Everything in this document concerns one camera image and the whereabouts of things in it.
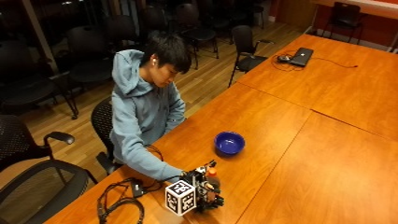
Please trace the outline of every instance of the person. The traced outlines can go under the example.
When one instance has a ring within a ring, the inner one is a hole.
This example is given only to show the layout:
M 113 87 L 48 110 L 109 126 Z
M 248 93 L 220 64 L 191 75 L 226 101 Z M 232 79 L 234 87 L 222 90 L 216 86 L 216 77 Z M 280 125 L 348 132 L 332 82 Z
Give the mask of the person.
M 112 76 L 116 161 L 149 177 L 164 180 L 181 169 L 161 161 L 145 148 L 185 120 L 185 102 L 175 84 L 177 73 L 191 67 L 191 53 L 179 35 L 151 37 L 145 52 L 128 49 L 116 53 Z M 179 178 L 168 180 L 175 183 Z

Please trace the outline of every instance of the chair armrest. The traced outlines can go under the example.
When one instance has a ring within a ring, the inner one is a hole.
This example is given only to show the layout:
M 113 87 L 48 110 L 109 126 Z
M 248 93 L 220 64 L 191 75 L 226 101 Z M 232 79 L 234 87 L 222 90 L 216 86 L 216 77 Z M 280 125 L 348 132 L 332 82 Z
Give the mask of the chair armrest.
M 262 43 L 262 44 L 274 44 L 274 42 L 273 42 L 272 40 L 260 39 L 260 40 L 257 40 L 257 42 L 256 42 L 256 46 L 254 46 L 256 49 L 257 49 L 257 45 L 258 45 L 258 43 Z
M 100 152 L 96 158 L 109 175 L 117 170 L 117 168 L 120 168 L 120 166 L 109 160 L 104 152 Z
M 49 146 L 49 143 L 48 143 L 48 139 L 49 138 L 53 138 L 59 141 L 63 141 L 65 142 L 68 145 L 71 145 L 73 142 L 75 142 L 75 137 L 68 134 L 68 133 L 60 133 L 60 132 L 52 132 L 49 133 L 45 137 L 44 137 L 44 141 L 45 141 L 45 146 L 48 147 Z
M 256 58 L 256 56 L 254 56 L 254 54 L 252 54 L 252 53 L 248 53 L 248 52 L 241 52 L 240 54 L 238 54 L 238 56 L 249 56 L 250 58 Z

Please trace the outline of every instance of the black chair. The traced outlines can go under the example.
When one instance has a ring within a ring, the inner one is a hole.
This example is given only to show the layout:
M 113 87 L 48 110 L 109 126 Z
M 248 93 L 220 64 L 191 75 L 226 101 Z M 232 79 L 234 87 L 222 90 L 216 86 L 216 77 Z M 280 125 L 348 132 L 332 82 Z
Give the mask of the black chair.
M 0 189 L 0 220 L 7 223 L 44 223 L 85 192 L 91 172 L 53 158 L 48 139 L 72 144 L 75 138 L 53 132 L 37 146 L 25 123 L 0 115 L 0 172 L 15 163 L 49 157 L 31 166 Z
M 256 50 L 258 43 L 273 44 L 270 40 L 258 40 L 253 45 L 253 32 L 248 25 L 240 25 L 233 28 L 233 37 L 237 47 L 237 59 L 234 64 L 234 71 L 229 80 L 228 87 L 232 86 L 236 70 L 249 72 L 256 66 L 258 66 L 268 58 L 256 56 Z
M 112 174 L 121 165 L 115 162 L 113 143 L 109 138 L 109 133 L 113 128 L 111 97 L 101 100 L 101 102 L 96 105 L 91 114 L 91 124 L 107 148 L 107 154 L 100 152 L 97 155 L 97 161 L 104 167 L 107 173 Z
M 264 7 L 260 5 L 265 0 L 249 0 L 248 1 L 248 10 L 260 14 L 261 16 L 261 29 L 264 29 Z
M 109 52 L 104 31 L 99 27 L 80 26 L 72 28 L 67 32 L 67 40 L 73 58 L 73 66 L 68 73 L 68 88 L 75 114 L 79 115 L 73 96 L 73 84 L 79 83 L 84 86 L 88 83 L 111 79 L 113 57 Z
M 212 41 L 213 52 L 218 58 L 218 46 L 216 40 L 216 31 L 200 27 L 200 12 L 193 4 L 181 4 L 176 8 L 177 23 L 181 26 L 181 36 L 188 40 L 194 47 L 194 56 L 197 61 L 196 69 L 198 69 L 198 55 L 200 43 Z
M 218 14 L 230 20 L 233 26 L 249 23 L 246 8 L 237 7 L 236 0 L 218 0 Z
M 341 29 L 350 30 L 350 38 L 348 41 L 350 43 L 353 33 L 357 29 L 360 29 L 360 35 L 357 41 L 357 44 L 360 44 L 362 30 L 364 30 L 361 19 L 362 19 L 362 14 L 361 14 L 360 6 L 341 3 L 341 2 L 334 2 L 334 6 L 332 8 L 332 16 L 324 28 L 322 36 L 325 34 L 325 30 L 328 29 L 328 27 L 332 26 L 332 34 L 329 36 L 329 38 L 332 38 L 333 29 L 334 27 L 338 27 Z
M 141 11 L 143 27 L 147 34 L 152 32 L 169 32 L 169 23 L 164 10 L 160 7 L 147 7 Z
M 222 18 L 216 11 L 213 0 L 200 0 L 198 4 L 198 19 L 202 26 L 218 32 L 226 32 L 230 37 L 230 44 L 233 44 L 232 25 L 226 18 Z
M 23 42 L 0 42 L 0 103 L 4 114 L 11 112 L 12 107 L 33 106 L 51 97 L 56 104 L 56 95 L 61 94 L 76 116 L 63 89 L 45 74 L 48 69 L 47 62 L 33 62 Z
M 105 37 L 112 45 L 112 51 L 124 49 L 143 50 L 145 37 L 137 34 L 133 18 L 125 15 L 117 15 L 104 20 Z

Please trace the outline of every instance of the white cube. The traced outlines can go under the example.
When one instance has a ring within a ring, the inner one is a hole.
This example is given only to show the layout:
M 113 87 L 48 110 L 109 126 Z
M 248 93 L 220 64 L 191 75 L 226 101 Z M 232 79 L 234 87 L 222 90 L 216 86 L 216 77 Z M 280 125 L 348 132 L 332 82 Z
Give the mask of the white cube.
M 165 188 L 165 206 L 177 216 L 183 216 L 197 207 L 196 196 L 196 188 L 180 180 Z

